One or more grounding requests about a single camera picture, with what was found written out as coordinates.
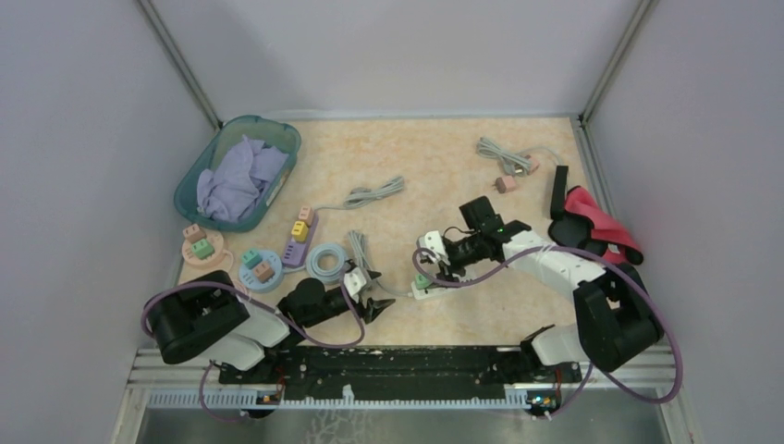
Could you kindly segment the purple power strip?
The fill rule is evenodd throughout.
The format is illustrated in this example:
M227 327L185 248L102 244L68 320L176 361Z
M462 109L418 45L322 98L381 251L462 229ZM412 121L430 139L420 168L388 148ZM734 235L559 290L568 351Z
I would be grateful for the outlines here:
M316 218L313 221L312 226L310 227L310 234L305 243L297 243L292 241L289 232L289 238L281 256L281 262L284 267L297 268L304 265L317 226L318 226L318 215L316 213Z

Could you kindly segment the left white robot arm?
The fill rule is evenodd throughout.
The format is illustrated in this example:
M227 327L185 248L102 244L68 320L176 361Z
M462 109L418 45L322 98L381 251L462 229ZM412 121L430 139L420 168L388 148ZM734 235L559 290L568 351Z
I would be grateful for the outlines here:
M239 290L227 272L218 270L153 296L142 309L141 327L155 340L165 364L202 357L263 383L277 369L270 351L298 346L308 338L307 328L344 313L365 327L394 304L392 299L364 297L379 276L352 265L333 288L307 277L270 306Z

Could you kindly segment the black power strip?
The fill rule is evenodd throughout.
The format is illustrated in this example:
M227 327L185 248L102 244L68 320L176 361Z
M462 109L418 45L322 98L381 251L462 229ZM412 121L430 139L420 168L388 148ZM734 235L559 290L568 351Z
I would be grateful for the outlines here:
M566 197L568 192L568 177L568 166L556 166L549 205L549 214L552 220L559 220L565 213Z

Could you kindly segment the white power strip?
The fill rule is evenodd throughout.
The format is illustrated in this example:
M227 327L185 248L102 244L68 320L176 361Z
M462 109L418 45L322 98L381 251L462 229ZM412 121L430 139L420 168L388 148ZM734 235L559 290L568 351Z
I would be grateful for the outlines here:
M444 287L436 284L431 284L427 288L419 288L417 281L412 281L410 284L410 296L415 301L426 301L434 298L443 297L450 293L457 292L465 289L466 286L460 282L457 287Z

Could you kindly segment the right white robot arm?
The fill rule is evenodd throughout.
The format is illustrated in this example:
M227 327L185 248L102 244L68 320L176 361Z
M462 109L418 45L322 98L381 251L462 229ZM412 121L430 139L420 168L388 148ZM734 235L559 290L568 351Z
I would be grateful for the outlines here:
M633 266L602 265L591 253L559 246L519 220L506 222L485 196L459 210L468 228L463 238L450 240L433 230L417 240L417 258L437 266L438 286L467 287L470 266L494 261L531 275L573 304L574 324L542 327L522 341L521 371L532 381L546 380L566 362L588 361L612 372L663 338Z

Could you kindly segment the yellow plug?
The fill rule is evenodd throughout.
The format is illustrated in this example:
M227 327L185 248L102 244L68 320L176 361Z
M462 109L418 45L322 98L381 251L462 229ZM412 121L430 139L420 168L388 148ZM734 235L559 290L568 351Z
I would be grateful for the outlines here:
M297 243L305 243L310 234L309 225L302 220L297 220L290 231L290 238Z

